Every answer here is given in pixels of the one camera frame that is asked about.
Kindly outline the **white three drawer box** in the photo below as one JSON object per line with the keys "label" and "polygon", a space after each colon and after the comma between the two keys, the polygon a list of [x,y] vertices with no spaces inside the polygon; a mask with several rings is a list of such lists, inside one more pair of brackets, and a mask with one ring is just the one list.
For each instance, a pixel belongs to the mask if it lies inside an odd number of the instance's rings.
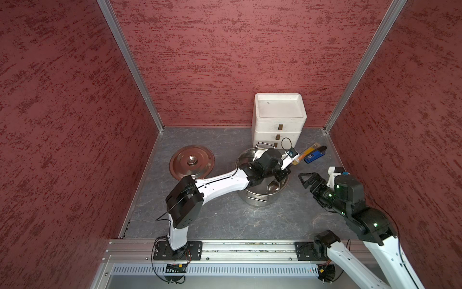
{"label": "white three drawer box", "polygon": [[257,93],[252,119],[252,143],[277,149],[295,146],[307,119],[299,93]]}

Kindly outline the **stainless steel pot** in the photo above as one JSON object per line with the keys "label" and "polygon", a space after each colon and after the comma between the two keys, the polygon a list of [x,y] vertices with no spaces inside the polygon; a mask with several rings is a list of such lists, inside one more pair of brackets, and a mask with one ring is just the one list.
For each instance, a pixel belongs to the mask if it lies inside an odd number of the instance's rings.
{"label": "stainless steel pot", "polygon": [[[242,164],[256,161],[269,148],[274,148],[274,145],[257,142],[254,148],[248,149],[240,154],[236,161],[236,168]],[[281,189],[273,195],[267,194],[267,185],[272,181],[276,181],[274,177],[266,178],[259,185],[238,191],[237,194],[245,203],[251,206],[264,207],[274,203],[281,196],[282,191],[288,185],[289,179],[290,177],[288,176],[285,182],[280,183],[282,185]]]}

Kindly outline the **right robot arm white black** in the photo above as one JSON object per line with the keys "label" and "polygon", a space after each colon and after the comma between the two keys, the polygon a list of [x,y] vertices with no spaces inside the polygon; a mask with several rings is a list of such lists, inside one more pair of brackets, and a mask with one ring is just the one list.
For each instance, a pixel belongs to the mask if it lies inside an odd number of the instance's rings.
{"label": "right robot arm white black", "polygon": [[326,181],[318,173],[301,173],[298,178],[322,208],[342,216],[346,225],[363,242],[380,266],[383,282],[347,248],[331,230],[314,238],[314,255],[332,261],[361,289],[421,289],[420,281],[404,254],[398,232],[387,215],[367,206],[363,185],[346,172],[333,168]]}

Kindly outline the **long steel ladle spoon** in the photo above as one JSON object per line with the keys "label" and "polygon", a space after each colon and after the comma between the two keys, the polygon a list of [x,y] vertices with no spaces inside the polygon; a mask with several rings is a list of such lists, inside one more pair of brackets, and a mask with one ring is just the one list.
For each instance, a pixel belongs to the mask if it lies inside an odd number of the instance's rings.
{"label": "long steel ladle spoon", "polygon": [[278,181],[272,181],[267,185],[267,194],[268,195],[273,195],[276,194],[280,189],[282,185]]}

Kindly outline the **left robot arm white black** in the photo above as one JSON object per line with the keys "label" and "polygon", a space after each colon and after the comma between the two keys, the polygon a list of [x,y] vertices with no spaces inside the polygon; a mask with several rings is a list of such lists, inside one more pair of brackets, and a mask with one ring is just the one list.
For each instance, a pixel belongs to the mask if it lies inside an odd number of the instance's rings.
{"label": "left robot arm white black", "polygon": [[284,154],[268,148],[256,160],[243,163],[229,173],[209,179],[183,177],[166,197],[170,258],[178,260],[186,254],[188,227],[197,219],[204,204],[228,193],[256,187],[266,179],[283,180],[290,174],[289,167],[297,157],[294,148]]}

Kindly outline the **aluminium corner post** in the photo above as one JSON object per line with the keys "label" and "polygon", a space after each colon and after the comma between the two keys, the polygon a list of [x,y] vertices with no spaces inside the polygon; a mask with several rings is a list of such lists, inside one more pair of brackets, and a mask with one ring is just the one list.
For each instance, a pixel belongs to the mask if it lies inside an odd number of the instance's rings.
{"label": "aluminium corner post", "polygon": [[149,93],[148,87],[143,79],[143,76],[139,70],[139,67],[136,63],[136,60],[131,52],[129,44],[126,40],[126,37],[122,31],[122,28],[117,20],[114,9],[108,0],[97,0],[97,3],[102,11],[102,14],[111,30],[111,33],[120,49],[120,52],[125,59],[125,62],[130,70],[130,73],[138,87],[139,92],[141,93],[144,102],[148,108],[148,111],[154,120],[158,131],[162,134],[165,130],[161,116],[158,113],[154,102],[152,101],[151,94]]}
{"label": "aluminium corner post", "polygon": [[379,51],[382,43],[386,39],[391,28],[393,27],[393,24],[398,19],[399,14],[402,12],[406,3],[407,3],[406,0],[393,0],[391,2],[383,19],[380,22],[378,29],[374,33],[365,53],[363,54],[356,70],[354,71],[344,92],[340,96],[337,105],[335,106],[332,114],[330,115],[330,117],[328,118],[328,121],[326,122],[324,126],[324,132],[326,135],[329,135],[334,124],[338,120],[341,112],[343,111],[344,107],[346,106],[347,102],[349,101],[350,97],[355,91],[357,85],[359,84],[362,77],[364,76],[369,65],[373,61],[376,53]]}

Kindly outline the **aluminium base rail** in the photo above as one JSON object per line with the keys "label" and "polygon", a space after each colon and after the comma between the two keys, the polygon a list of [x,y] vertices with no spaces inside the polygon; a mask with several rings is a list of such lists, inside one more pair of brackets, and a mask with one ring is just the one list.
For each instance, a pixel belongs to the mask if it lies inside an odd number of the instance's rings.
{"label": "aluminium base rail", "polygon": [[323,264],[327,261],[298,261],[293,240],[203,240],[201,246],[190,246],[182,259],[171,260],[168,246],[154,246],[151,239],[111,240],[103,253],[103,263],[269,263]]}

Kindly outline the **right aluminium corner post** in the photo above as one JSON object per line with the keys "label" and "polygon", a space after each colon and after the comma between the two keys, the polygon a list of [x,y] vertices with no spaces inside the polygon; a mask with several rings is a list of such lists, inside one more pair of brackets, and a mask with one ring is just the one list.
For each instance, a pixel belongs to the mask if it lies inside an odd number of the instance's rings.
{"label": "right aluminium corner post", "polygon": [[356,70],[354,71],[344,92],[340,96],[337,105],[335,106],[332,114],[330,115],[330,117],[328,118],[328,121],[326,122],[324,126],[324,132],[326,135],[329,135],[334,124],[338,120],[341,112],[343,111],[344,107],[346,106],[347,102],[349,101],[350,97],[355,91],[357,85],[359,84],[362,77],[364,76],[369,65],[373,61],[376,53],[379,51],[382,43],[386,39],[391,28],[393,27],[393,24],[398,19],[399,14],[402,12],[406,3],[407,3],[406,0],[393,0],[391,2],[383,19],[380,22],[378,29],[374,33],[365,53],[363,54]]}

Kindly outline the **left aluminium corner post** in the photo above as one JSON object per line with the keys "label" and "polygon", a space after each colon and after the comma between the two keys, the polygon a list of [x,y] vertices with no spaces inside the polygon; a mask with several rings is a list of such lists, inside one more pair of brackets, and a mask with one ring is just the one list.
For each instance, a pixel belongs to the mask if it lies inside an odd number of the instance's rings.
{"label": "left aluminium corner post", "polygon": [[126,37],[122,31],[122,28],[117,20],[114,9],[108,0],[97,0],[97,3],[102,11],[102,14],[111,30],[111,33],[120,49],[120,52],[125,59],[125,62],[130,70],[130,73],[138,87],[139,92],[141,93],[144,102],[148,108],[148,111],[154,120],[158,131],[162,134],[165,130],[161,116],[158,113],[154,102],[152,101],[151,94],[149,93],[148,87],[143,79],[143,76],[139,70],[139,67],[136,63],[136,60],[131,52],[129,44],[126,40]]}

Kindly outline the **blue stapler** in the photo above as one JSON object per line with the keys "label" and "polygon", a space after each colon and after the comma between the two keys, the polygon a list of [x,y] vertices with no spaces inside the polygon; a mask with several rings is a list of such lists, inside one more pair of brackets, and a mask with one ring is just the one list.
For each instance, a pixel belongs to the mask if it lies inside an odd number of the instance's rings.
{"label": "blue stapler", "polygon": [[311,152],[304,158],[304,162],[307,164],[314,162],[315,160],[323,157],[326,154],[326,150],[326,146],[321,146],[315,149],[313,152]]}

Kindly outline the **steel pot lid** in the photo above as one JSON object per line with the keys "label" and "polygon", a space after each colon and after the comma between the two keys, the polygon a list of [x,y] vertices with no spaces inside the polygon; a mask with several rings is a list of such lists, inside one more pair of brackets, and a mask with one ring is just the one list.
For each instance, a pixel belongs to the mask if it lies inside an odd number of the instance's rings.
{"label": "steel pot lid", "polygon": [[210,149],[201,145],[190,145],[179,149],[172,156],[169,170],[177,180],[187,176],[203,179],[212,172],[214,165],[215,156]]}

